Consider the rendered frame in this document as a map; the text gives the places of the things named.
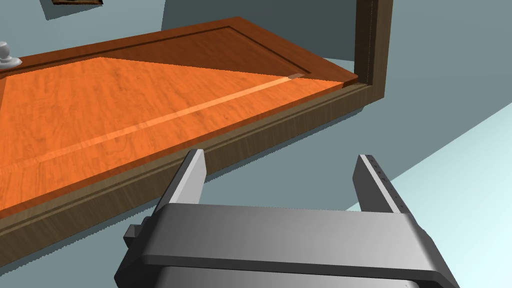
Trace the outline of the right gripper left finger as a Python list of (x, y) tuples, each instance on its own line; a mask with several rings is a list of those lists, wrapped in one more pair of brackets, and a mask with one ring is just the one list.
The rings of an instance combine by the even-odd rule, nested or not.
[(190, 150), (159, 199), (155, 211), (169, 203), (198, 204), (206, 176), (204, 150)]

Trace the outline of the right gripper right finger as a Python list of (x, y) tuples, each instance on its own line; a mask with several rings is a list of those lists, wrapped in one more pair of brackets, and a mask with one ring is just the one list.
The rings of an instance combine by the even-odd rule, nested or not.
[(372, 155), (360, 154), (357, 157), (352, 182), (361, 211), (411, 213)]

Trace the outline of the orange wooden door leaf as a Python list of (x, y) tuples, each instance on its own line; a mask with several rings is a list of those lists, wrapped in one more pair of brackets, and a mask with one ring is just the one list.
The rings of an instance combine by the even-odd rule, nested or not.
[(0, 219), (355, 84), (241, 17), (0, 71)]

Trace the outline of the silver round door knob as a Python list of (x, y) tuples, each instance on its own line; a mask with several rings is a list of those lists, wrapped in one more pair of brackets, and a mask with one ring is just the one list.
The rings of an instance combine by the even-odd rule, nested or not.
[(11, 69), (22, 64), (20, 58), (10, 56), (7, 42), (0, 41), (0, 70)]

